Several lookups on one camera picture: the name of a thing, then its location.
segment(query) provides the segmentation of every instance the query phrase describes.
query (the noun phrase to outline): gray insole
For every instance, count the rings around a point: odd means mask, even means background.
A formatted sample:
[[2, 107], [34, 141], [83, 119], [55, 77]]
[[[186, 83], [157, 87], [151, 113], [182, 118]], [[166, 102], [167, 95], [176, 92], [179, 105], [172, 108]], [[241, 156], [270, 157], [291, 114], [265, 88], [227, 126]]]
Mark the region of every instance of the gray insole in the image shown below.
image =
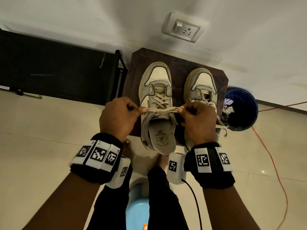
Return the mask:
[[162, 155], [169, 155], [176, 149], [176, 140], [170, 120], [154, 119], [148, 127], [153, 147]]

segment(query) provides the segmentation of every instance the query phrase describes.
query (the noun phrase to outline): black wristband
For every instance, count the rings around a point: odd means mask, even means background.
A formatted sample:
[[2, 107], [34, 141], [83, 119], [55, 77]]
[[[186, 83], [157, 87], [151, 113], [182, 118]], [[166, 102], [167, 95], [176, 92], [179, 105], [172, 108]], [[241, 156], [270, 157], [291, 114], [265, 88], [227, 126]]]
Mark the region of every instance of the black wristband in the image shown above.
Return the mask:
[[78, 176], [82, 177], [83, 179], [87, 180], [88, 182], [92, 183], [100, 183], [105, 184], [109, 181], [111, 181], [114, 173], [118, 169], [118, 165], [121, 160], [121, 155], [122, 155], [122, 143], [120, 142], [119, 139], [114, 137], [113, 135], [107, 134], [107, 133], [98, 133], [92, 137], [91, 140], [101, 140], [105, 143], [111, 144], [119, 148], [118, 155], [113, 163], [112, 170], [110, 172], [102, 170], [102, 169], [97, 169], [92, 166], [86, 165], [87, 160], [90, 158], [92, 155], [96, 142], [94, 143], [93, 147], [91, 150], [87, 153], [86, 158], [84, 159], [84, 162], [82, 164], [71, 164], [70, 171], [74, 174], [77, 174]]
[[[230, 171], [224, 171], [215, 147], [220, 147], [217, 142], [209, 142], [194, 146], [185, 157], [184, 170], [190, 171], [203, 188], [225, 189], [235, 183]], [[199, 173], [195, 156], [195, 149], [206, 148], [211, 166], [211, 173]]]

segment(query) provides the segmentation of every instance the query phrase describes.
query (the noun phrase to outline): gray and white sneaker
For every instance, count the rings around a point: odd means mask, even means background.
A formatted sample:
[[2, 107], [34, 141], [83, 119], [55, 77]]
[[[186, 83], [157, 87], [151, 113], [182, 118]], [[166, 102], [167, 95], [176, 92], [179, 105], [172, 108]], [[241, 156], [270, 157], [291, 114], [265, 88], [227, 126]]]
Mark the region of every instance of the gray and white sneaker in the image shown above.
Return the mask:
[[169, 155], [176, 149], [177, 122], [168, 66], [163, 62], [152, 63], [143, 74], [138, 93], [141, 106], [149, 109], [141, 116], [142, 143], [148, 150]]
[[[208, 69], [198, 68], [194, 69], [187, 77], [183, 95], [185, 103], [202, 102], [215, 108], [217, 103], [217, 91], [212, 74]], [[219, 133], [221, 129], [226, 131], [227, 127], [221, 122], [219, 117], [216, 119], [216, 132]], [[185, 134], [185, 142], [188, 150], [194, 146], [194, 143]]]

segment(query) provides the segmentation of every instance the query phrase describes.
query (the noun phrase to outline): wristband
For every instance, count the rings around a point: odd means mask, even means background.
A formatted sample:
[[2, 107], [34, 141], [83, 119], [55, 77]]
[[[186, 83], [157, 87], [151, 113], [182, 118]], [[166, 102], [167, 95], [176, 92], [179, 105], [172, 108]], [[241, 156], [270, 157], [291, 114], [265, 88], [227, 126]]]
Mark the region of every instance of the wristband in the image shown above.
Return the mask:
[[203, 188], [225, 189], [235, 183], [229, 159], [217, 142], [194, 146], [185, 157], [184, 170]]
[[98, 133], [86, 142], [70, 162], [70, 171], [88, 182], [110, 182], [118, 170], [122, 143], [107, 133]]

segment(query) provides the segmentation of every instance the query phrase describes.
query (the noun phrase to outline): dark blue trash can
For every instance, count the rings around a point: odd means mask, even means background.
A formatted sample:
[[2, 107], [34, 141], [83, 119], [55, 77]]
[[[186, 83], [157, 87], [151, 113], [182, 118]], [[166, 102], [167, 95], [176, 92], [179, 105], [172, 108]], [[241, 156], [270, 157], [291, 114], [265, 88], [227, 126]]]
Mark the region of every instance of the dark blue trash can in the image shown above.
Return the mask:
[[253, 95], [245, 89], [228, 87], [226, 98], [233, 100], [231, 105], [234, 113], [229, 114], [227, 122], [223, 123], [232, 131], [244, 131], [257, 120], [258, 105]]

